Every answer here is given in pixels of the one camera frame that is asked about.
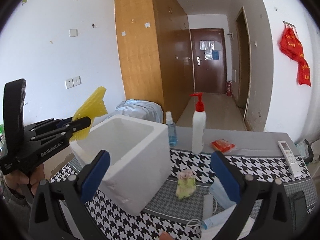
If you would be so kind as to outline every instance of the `door handle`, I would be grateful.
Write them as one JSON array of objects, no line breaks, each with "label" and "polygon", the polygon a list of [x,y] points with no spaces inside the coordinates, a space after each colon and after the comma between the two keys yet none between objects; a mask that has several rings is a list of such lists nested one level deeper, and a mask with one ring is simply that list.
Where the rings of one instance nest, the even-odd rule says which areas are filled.
[{"label": "door handle", "polygon": [[202,59],[200,59],[200,57],[197,57],[198,66],[200,66],[200,60]]}]

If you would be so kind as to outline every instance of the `white bottle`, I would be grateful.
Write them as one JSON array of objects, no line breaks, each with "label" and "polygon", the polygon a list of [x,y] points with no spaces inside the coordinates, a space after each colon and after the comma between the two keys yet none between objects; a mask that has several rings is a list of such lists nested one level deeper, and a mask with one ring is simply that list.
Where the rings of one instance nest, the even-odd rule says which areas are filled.
[{"label": "white bottle", "polygon": [[197,155],[203,150],[203,133],[207,115],[204,111],[202,93],[194,93],[191,96],[198,97],[198,102],[196,103],[196,111],[193,114],[192,119],[192,153]]}]

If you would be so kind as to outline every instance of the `remote control screen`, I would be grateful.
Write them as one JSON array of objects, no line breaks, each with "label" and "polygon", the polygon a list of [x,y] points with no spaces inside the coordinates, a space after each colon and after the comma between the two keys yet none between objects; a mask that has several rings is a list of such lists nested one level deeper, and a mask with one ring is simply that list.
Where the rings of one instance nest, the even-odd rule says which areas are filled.
[{"label": "remote control screen", "polygon": [[290,151],[290,149],[286,143],[281,143],[281,145],[285,151]]}]

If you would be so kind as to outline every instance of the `white remote control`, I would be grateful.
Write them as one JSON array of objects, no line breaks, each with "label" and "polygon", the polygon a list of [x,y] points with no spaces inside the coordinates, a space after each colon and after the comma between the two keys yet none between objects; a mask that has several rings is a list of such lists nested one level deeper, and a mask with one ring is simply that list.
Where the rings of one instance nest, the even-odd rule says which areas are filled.
[{"label": "white remote control", "polygon": [[293,152],[290,150],[286,141],[278,141],[279,147],[287,161],[289,166],[290,172],[292,173],[293,177],[300,177],[302,176],[301,169],[299,167],[298,161],[293,155]]}]

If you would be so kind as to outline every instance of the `gray table surface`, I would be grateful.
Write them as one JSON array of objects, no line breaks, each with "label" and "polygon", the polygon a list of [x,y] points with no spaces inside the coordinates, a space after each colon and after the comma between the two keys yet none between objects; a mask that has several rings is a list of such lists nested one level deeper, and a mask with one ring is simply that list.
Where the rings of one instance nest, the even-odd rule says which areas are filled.
[{"label": "gray table surface", "polygon": [[[192,151],[192,128],[177,126],[178,142],[175,149]],[[249,132],[231,130],[204,130],[204,153],[212,153],[210,143],[217,139],[225,139],[236,145],[236,150],[232,155],[250,157],[282,157],[282,151],[278,146],[278,141],[286,141],[295,156],[300,153],[287,133],[273,132]]]}]

